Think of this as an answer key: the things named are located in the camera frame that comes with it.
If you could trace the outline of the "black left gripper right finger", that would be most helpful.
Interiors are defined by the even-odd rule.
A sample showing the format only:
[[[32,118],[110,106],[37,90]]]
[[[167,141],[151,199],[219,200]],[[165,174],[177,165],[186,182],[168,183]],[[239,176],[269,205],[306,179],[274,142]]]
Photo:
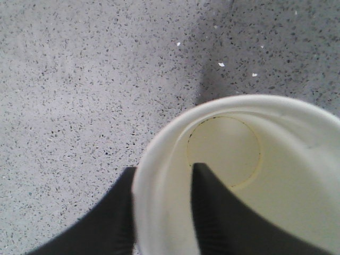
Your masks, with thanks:
[[[191,211],[201,254],[326,253],[251,210],[205,163],[193,164]]]

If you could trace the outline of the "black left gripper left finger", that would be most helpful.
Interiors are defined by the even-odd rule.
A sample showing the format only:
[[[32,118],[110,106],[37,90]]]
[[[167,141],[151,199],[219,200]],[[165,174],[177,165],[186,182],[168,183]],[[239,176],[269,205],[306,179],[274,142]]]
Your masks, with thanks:
[[[29,254],[133,254],[132,182],[127,167],[105,196],[77,223]]]

